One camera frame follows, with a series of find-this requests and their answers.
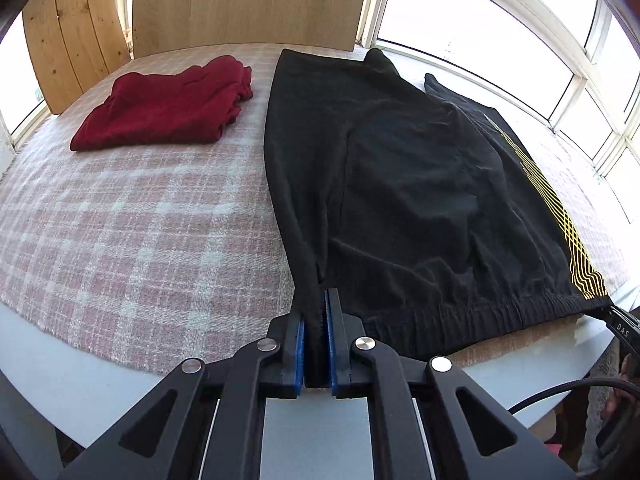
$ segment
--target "wooden panel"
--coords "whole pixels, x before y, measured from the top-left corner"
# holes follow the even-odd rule
[[[58,25],[56,0],[29,0],[22,10],[24,35],[42,95],[61,114],[82,95]]]
[[[98,46],[109,73],[129,62],[129,50],[124,39],[114,0],[87,0]]]
[[[189,44],[191,0],[133,0],[133,53],[148,56]]]
[[[56,0],[66,51],[86,92],[109,72],[102,57],[87,0]]]
[[[352,50],[363,0],[134,0],[137,57],[219,43]]]

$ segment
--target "metal screw head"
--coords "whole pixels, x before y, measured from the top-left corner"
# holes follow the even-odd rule
[[[451,367],[451,361],[441,355],[434,357],[431,360],[431,368],[433,368],[437,372],[448,372],[449,370],[451,370]]]
[[[356,339],[356,346],[360,350],[371,350],[376,345],[375,339],[370,337],[359,337]]]
[[[260,339],[258,341],[258,350],[263,352],[270,352],[271,350],[275,350],[278,347],[278,343],[275,339],[271,339],[270,337],[265,337],[264,339]]]
[[[186,374],[194,374],[200,371],[200,369],[202,368],[202,363],[199,359],[191,358],[183,362],[181,368],[182,371]]]

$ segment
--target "checkered blanket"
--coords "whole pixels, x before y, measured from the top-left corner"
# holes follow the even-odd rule
[[[273,317],[288,312],[293,294],[262,156],[271,81],[284,47],[207,46],[135,60],[46,121],[0,181],[0,300],[77,348],[155,372],[188,356],[226,358],[263,336]],[[363,49],[292,48],[364,57]],[[69,140],[118,76],[174,74],[223,54],[252,67],[255,95],[219,142],[69,151]],[[409,81],[420,87],[424,66],[413,75],[417,80]],[[564,148],[545,132],[527,142],[500,112],[614,290],[627,277],[622,256],[567,169]],[[480,343],[459,362],[491,358],[552,330],[532,327]]]

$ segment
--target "folded red garment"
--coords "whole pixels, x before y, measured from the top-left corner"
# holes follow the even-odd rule
[[[111,95],[84,120],[71,151],[131,144],[216,142],[249,99],[251,67],[233,56],[177,75],[130,72],[113,82]]]

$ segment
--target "window frame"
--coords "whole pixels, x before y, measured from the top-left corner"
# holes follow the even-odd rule
[[[491,0],[540,38],[574,74],[567,90],[548,119],[511,94],[463,68],[428,54],[420,53],[409,47],[397,46],[396,44],[379,40],[378,33],[386,1],[364,0],[364,8],[356,38],[363,47],[371,48],[376,46],[404,56],[415,57],[423,62],[471,80],[526,111],[563,138],[563,140],[567,139],[559,131],[558,125],[562,117],[578,101],[580,94],[588,90],[612,129],[612,133],[598,150],[598,153],[593,159],[590,159],[595,171],[602,177],[606,176],[622,156],[625,148],[629,148],[636,159],[640,161],[637,150],[630,142],[633,134],[640,126],[640,99],[638,98],[640,95],[640,78],[636,82],[630,102],[625,107],[624,112],[617,112],[616,108],[607,102],[608,98],[603,94],[604,85],[595,66],[607,40],[610,23],[613,19],[613,14],[604,0],[596,0],[593,21],[584,46],[578,43],[560,19],[541,0]]]
[[[608,176],[609,173],[611,172],[611,170],[613,170],[613,168],[615,167],[615,165],[618,163],[618,161],[620,160],[620,158],[622,158],[623,153],[625,153],[626,150],[629,150],[629,153],[631,153],[631,156],[633,158],[635,158],[636,163],[638,164],[638,166],[640,166],[640,153],[638,152],[638,150],[636,149],[636,147],[634,146],[633,142],[630,139],[625,139],[624,144],[620,147],[620,150],[618,152],[616,152],[616,157],[615,157],[615,161],[609,166],[606,174],[605,174],[605,178],[607,179],[607,185],[609,186],[609,188],[611,189],[611,191],[613,192],[613,194],[615,195],[616,199],[618,200],[618,203],[620,204],[620,207],[622,208],[622,211],[625,214],[626,220],[631,224],[636,222],[640,217],[635,217],[633,219],[629,219],[628,213],[625,209],[625,207],[622,205],[622,202],[620,202],[620,199],[618,198],[618,194],[616,193],[616,191],[613,189],[613,187],[611,186],[609,180],[608,180]]]
[[[43,99],[28,113],[16,129],[10,133],[14,148],[27,139],[40,124],[51,115],[47,102]]]

